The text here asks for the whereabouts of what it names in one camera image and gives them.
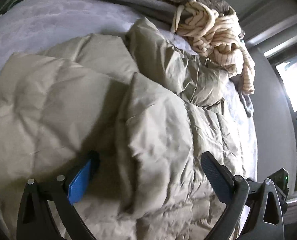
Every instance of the white bed sheet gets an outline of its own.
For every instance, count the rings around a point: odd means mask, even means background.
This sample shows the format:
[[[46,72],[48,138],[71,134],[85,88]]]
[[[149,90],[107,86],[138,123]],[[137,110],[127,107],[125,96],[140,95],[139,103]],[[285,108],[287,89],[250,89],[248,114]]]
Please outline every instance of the white bed sheet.
[[[143,17],[135,9],[103,0],[24,0],[0,17],[0,71],[14,52],[37,53],[58,43],[89,33],[124,37]],[[175,46],[195,52],[181,37],[169,32],[168,24],[150,19]],[[225,98],[232,117],[245,130],[250,149],[249,177],[256,179],[257,146],[252,119],[247,119],[232,82]]]

